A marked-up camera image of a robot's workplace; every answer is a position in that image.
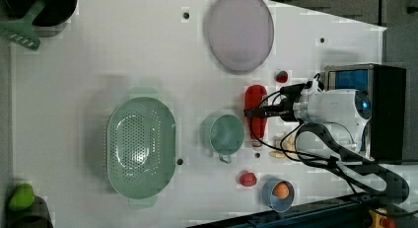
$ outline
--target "orange fruit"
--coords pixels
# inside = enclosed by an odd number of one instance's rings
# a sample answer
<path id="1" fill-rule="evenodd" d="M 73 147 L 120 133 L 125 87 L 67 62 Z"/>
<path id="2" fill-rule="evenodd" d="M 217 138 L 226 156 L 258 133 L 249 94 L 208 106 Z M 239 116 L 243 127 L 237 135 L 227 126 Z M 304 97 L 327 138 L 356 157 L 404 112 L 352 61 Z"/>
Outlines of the orange fruit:
<path id="1" fill-rule="evenodd" d="M 273 193 L 276 196 L 284 199 L 289 196 L 289 187 L 286 185 L 286 183 L 281 182 L 274 188 Z"/>

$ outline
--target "white table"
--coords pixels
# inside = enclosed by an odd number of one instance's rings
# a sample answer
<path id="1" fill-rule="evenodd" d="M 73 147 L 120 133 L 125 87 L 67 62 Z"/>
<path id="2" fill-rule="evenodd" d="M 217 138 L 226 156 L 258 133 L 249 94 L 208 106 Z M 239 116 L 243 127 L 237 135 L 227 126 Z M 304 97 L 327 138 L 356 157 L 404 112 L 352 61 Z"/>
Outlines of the white table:
<path id="1" fill-rule="evenodd" d="M 203 148 L 198 127 L 222 109 L 244 120 L 245 88 L 278 90 L 278 69 L 289 71 L 288 84 L 295 84 L 328 64 L 380 63 L 383 29 L 266 1 L 275 23 L 273 50 L 256 70 L 234 75 L 217 62 L 203 34 L 215 1 L 80 0 L 67 29 L 43 39 L 38 52 L 12 45 L 15 176 L 46 198 L 56 227 L 184 227 L 264 211 L 260 188 L 269 176 L 293 184 L 294 204 L 350 192 L 330 173 L 273 159 L 266 148 L 254 158 L 248 134 L 233 163 L 223 164 Z M 146 209 L 130 208 L 105 177 L 106 122 L 135 86 L 166 93 L 176 155 L 185 161 Z M 293 126 L 272 118 L 266 138 L 272 143 Z M 242 170 L 257 174 L 256 187 L 237 184 Z"/>

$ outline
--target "green ball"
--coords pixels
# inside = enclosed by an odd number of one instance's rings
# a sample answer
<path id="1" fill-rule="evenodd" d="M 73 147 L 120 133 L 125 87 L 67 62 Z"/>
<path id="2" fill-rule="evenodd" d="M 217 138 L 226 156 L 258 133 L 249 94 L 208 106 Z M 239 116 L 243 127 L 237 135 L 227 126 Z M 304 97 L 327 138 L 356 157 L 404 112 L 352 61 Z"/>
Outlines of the green ball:
<path id="1" fill-rule="evenodd" d="M 21 211 L 30 207 L 35 201 L 34 188 L 29 184 L 19 185 L 9 202 L 9 209 Z"/>

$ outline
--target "blue bowl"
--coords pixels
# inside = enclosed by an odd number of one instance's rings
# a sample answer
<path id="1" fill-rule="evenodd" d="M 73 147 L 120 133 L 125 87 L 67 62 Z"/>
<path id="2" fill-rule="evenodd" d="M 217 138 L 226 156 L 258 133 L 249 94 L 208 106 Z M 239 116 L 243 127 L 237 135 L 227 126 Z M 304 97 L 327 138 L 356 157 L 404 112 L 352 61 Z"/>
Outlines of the blue bowl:
<path id="1" fill-rule="evenodd" d="M 276 186 L 282 182 L 285 183 L 286 186 L 289 188 L 289 195 L 284 199 L 274 194 L 274 188 L 276 188 Z M 277 212 L 287 211 L 292 206 L 294 197 L 295 191 L 293 189 L 292 184 L 280 179 L 271 179 L 267 181 L 264 187 L 262 188 L 262 199 L 264 203 Z"/>

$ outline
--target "purple plate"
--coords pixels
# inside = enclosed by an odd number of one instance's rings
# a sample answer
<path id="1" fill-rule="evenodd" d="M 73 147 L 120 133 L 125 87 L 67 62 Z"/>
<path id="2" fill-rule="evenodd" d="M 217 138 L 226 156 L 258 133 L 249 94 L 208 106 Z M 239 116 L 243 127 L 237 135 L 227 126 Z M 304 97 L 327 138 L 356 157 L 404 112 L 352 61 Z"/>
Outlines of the purple plate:
<path id="1" fill-rule="evenodd" d="M 216 57 L 231 70 L 257 68 L 270 53 L 274 26 L 263 0 L 218 0 L 208 25 Z"/>

